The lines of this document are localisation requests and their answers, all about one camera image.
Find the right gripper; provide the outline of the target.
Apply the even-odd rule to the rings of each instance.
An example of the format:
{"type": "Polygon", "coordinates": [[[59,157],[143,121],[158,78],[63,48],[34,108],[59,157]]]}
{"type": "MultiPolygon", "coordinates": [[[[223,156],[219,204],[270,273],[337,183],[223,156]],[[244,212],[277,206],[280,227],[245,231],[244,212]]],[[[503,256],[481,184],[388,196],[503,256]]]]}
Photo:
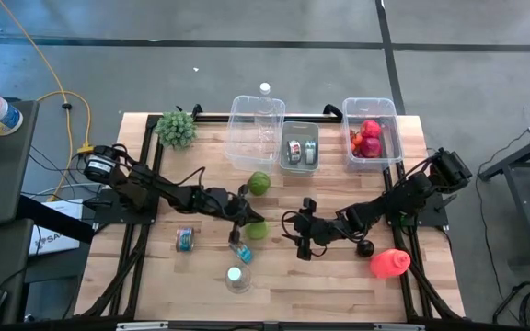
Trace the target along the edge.
{"type": "MultiPolygon", "coordinates": [[[[304,214],[297,213],[292,217],[293,228],[306,240],[313,240],[317,245],[328,245],[337,239],[337,232],[333,223],[312,216],[317,211],[317,203],[311,198],[304,198],[304,214]]],[[[296,256],[304,261],[310,261],[312,250],[308,245],[299,245],[296,256]]]]}

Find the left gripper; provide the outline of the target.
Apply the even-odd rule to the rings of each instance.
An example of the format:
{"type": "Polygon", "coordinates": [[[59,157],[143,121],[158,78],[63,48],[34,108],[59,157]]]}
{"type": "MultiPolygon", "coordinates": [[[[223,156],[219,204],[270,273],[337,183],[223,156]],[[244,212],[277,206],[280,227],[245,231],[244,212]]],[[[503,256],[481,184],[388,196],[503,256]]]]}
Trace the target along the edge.
{"type": "Polygon", "coordinates": [[[228,235],[228,243],[237,245],[240,242],[238,225],[250,223],[263,223],[265,218],[254,211],[245,199],[248,185],[243,184],[238,188],[237,194],[225,188],[205,188],[200,190],[200,213],[227,221],[236,221],[228,235]]]}

